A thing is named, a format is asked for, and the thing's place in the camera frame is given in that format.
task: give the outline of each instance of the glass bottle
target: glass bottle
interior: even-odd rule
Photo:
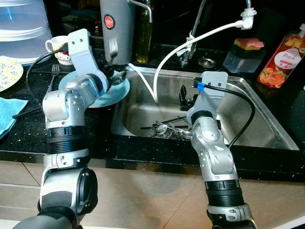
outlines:
[[[153,0],[143,0],[153,11]],[[153,24],[149,22],[148,10],[140,8],[139,29],[137,36],[136,59],[139,63],[147,63],[151,45]]]

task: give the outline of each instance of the blue cloth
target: blue cloth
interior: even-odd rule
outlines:
[[[17,115],[27,104],[27,100],[0,98],[0,139],[2,139],[13,127]]]

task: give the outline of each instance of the blue connector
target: blue connector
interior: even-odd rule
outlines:
[[[204,91],[204,87],[205,87],[205,84],[202,83],[202,82],[198,82],[198,86],[197,86],[197,89],[201,92]]]

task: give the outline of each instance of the dish soap bottle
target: dish soap bottle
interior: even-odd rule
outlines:
[[[280,88],[305,54],[305,23],[299,33],[289,33],[257,77],[257,81]]]

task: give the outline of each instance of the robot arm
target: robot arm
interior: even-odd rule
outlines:
[[[227,74],[204,72],[202,81],[225,88]],[[193,125],[192,146],[199,157],[209,199],[207,214],[213,229],[256,229],[243,199],[233,156],[214,118],[223,96],[222,92],[205,89],[187,114]]]
[[[48,154],[43,160],[40,213],[20,222],[15,229],[81,228],[81,219],[98,202],[97,178],[87,168],[90,154],[84,113],[108,90],[108,81],[97,68],[86,30],[69,34],[68,46],[79,75],[64,89],[47,93],[42,103]]]

